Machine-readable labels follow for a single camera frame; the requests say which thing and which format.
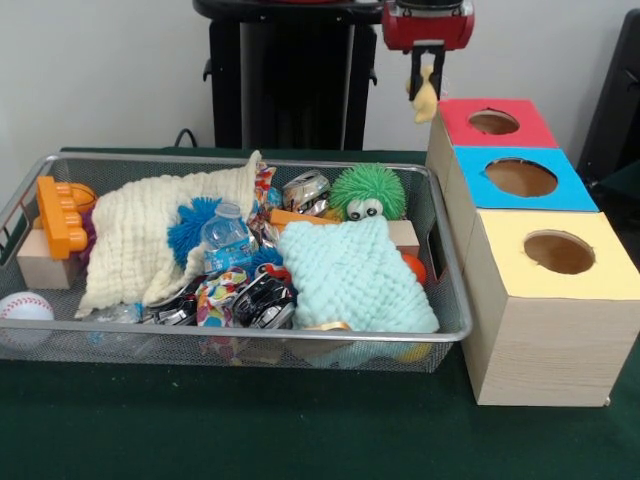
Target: plastic water bottle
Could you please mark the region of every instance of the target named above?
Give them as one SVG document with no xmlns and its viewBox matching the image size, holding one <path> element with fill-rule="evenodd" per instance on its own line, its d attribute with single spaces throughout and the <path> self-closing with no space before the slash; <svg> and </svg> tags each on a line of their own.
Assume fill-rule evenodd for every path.
<svg viewBox="0 0 640 480">
<path fill-rule="evenodd" d="M 83 322 L 95 323 L 140 323 L 144 307 L 142 304 L 114 305 L 104 310 L 97 310 L 82 319 Z M 149 351 L 152 335 L 137 333 L 118 333 L 95 331 L 87 334 L 89 344 L 103 353 L 138 358 Z"/>
<path fill-rule="evenodd" d="M 246 269 L 251 265 L 249 229 L 242 221 L 237 205 L 218 205 L 215 216 L 202 227 L 201 235 L 207 275 L 223 273 L 230 267 Z"/>
</svg>

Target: yellow box top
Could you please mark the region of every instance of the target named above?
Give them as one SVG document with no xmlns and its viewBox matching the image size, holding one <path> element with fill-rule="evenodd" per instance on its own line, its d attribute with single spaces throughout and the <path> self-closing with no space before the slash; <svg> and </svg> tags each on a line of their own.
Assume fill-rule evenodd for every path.
<svg viewBox="0 0 640 480">
<path fill-rule="evenodd" d="M 640 300 L 640 274 L 603 213 L 478 213 L 510 296 Z"/>
</svg>

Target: light blue towel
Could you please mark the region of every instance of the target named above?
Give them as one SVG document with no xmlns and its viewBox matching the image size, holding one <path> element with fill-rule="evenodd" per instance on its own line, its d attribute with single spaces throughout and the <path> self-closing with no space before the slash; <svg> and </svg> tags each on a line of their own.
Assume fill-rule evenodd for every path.
<svg viewBox="0 0 640 480">
<path fill-rule="evenodd" d="M 340 225 L 291 223 L 278 250 L 299 292 L 296 328 L 337 321 L 365 332 L 439 328 L 383 217 Z"/>
</svg>

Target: blue box top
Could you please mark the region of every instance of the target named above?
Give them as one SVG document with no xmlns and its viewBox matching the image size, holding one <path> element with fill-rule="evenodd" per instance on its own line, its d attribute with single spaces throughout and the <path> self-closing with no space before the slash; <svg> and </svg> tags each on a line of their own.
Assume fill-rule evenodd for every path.
<svg viewBox="0 0 640 480">
<path fill-rule="evenodd" d="M 476 207 L 598 212 L 557 148 L 455 147 Z"/>
</svg>

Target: metal basket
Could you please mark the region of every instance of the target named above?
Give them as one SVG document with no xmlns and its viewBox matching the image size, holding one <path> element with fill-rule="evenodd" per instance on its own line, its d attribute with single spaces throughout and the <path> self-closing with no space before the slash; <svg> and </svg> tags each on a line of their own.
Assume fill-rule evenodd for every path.
<svg viewBox="0 0 640 480">
<path fill-rule="evenodd" d="M 147 177 L 182 176 L 240 166 L 245 162 L 244 159 L 88 153 L 60 153 L 41 160 L 0 215 L 0 225 L 8 237 L 5 241 L 13 244 L 3 254 L 0 298 L 26 290 L 15 257 L 38 215 L 35 180 L 39 175 L 52 175 L 57 181 L 84 183 L 102 195 L 127 182 Z M 311 168 L 319 169 L 334 181 L 344 169 L 354 165 L 304 160 L 270 160 L 268 164 L 278 167 L 274 177 L 277 187 Z M 41 339 L 29 350 L 11 349 L 5 346 L 7 342 L 0 341 L 0 358 L 432 372 L 452 343 L 462 340 L 471 331 L 467 294 L 437 180 L 423 167 L 388 167 L 399 175 L 407 192 L 407 215 L 420 240 L 420 260 L 427 266 L 429 280 L 425 290 L 440 322 L 438 333 L 264 331 L 78 322 L 73 316 L 85 289 L 85 279 L 79 278 L 71 290 L 36 291 L 53 306 L 55 322 L 0 320 L 0 337 L 11 333 Z M 213 344 L 234 346 L 236 353 L 229 356 L 224 349 L 211 348 Z"/>
</svg>

